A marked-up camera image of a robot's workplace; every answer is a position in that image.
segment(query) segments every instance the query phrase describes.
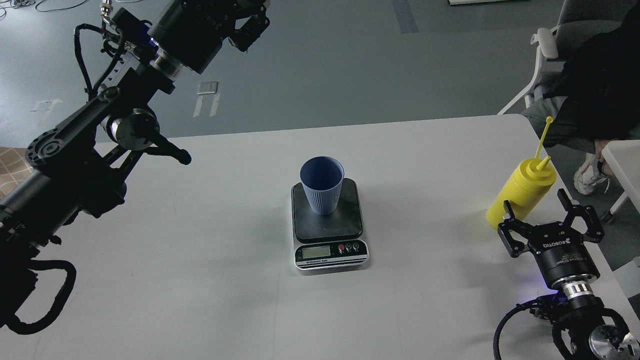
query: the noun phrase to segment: ribbed plastic cup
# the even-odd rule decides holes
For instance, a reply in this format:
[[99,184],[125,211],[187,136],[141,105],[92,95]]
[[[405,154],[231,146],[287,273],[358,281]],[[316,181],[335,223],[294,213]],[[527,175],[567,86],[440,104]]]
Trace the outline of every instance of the ribbed plastic cup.
[[300,181],[311,210],[329,215],[338,207],[344,169],[334,158],[318,156],[307,160],[300,169]]

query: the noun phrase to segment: robotiq logo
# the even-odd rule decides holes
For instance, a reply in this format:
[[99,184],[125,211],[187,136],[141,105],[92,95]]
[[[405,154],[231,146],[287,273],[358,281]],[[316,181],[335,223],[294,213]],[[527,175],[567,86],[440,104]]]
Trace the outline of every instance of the robotiq logo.
[[569,241],[569,239],[567,239],[567,240],[563,240],[563,241],[556,241],[555,243],[542,244],[542,247],[545,247],[545,248],[554,247],[554,246],[564,245],[564,244],[569,244],[569,243],[571,243],[571,242]]

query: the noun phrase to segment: black jacket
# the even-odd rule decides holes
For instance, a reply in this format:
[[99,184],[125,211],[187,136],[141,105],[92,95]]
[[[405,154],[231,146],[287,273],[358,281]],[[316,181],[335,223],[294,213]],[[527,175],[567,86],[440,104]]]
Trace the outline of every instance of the black jacket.
[[640,122],[640,3],[622,25],[582,44],[545,98],[568,96],[583,105],[580,123],[592,139],[626,138]]

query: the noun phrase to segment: yellow squeeze bottle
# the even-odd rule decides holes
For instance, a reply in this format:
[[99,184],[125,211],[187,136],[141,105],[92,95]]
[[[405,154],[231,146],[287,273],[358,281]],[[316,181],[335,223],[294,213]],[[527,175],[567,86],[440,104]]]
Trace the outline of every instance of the yellow squeeze bottle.
[[503,221],[505,200],[511,204],[516,218],[523,220],[555,183],[557,175],[549,163],[551,156],[538,159],[547,130],[553,121],[552,117],[547,117],[547,125],[540,138],[536,157],[526,159],[518,165],[487,210],[486,219],[494,229]]

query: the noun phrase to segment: gray floor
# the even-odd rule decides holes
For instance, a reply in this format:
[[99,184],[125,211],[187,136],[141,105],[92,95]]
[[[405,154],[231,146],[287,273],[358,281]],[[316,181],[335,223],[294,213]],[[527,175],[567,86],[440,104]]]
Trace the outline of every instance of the gray floor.
[[[99,3],[52,13],[7,9],[0,20],[0,146],[25,147],[84,104],[72,30],[99,24]],[[155,20],[166,3],[115,6]],[[272,0],[271,26],[248,54],[227,44],[204,74],[183,74],[171,96],[159,94],[150,105],[169,137],[494,114],[529,81],[535,56],[529,39],[538,27],[556,24],[561,5]],[[95,79],[108,58],[95,35],[82,39]],[[212,95],[195,116],[201,81],[220,82],[215,116]],[[550,153],[574,198],[599,211],[617,199],[616,184],[607,194],[576,194],[570,185],[582,154],[561,147]],[[640,255],[637,224],[638,212],[627,204],[605,226],[600,247],[613,269]]]

